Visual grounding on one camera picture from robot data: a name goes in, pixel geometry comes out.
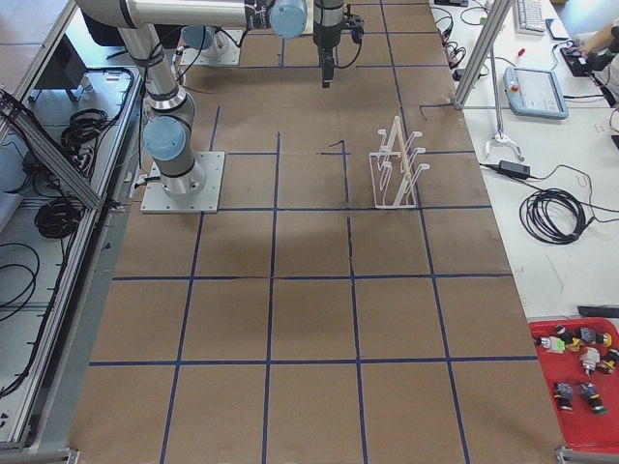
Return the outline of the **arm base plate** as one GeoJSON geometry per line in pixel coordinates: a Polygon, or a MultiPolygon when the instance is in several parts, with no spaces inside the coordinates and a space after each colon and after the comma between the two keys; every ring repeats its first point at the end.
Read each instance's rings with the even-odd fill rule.
{"type": "Polygon", "coordinates": [[[180,64],[188,66],[235,67],[239,65],[240,48],[243,30],[225,30],[217,32],[212,27],[206,27],[205,41],[202,41],[203,27],[186,26],[181,31],[183,50],[180,64]]]}
{"type": "Polygon", "coordinates": [[[145,214],[215,214],[219,209],[225,152],[194,152],[192,171],[178,178],[161,174],[153,161],[140,210],[145,214]]]}

